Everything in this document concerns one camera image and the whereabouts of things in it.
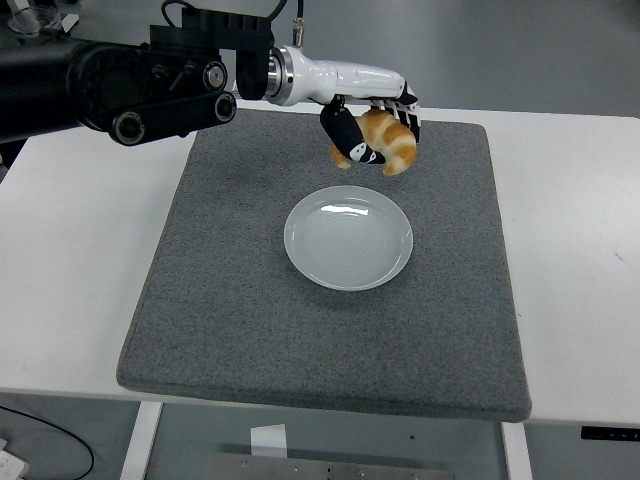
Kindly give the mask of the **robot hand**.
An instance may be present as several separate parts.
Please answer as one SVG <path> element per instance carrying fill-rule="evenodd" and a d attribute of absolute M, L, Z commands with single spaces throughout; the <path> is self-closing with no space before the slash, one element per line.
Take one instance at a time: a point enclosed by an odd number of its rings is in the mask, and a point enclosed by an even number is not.
<path fill-rule="evenodd" d="M 420 136 L 419 101 L 398 73 L 349 62 L 311 60 L 294 47 L 272 51 L 265 98 L 280 106 L 304 100 L 322 106 L 334 164 L 381 165 L 386 176 L 415 161 Z"/>

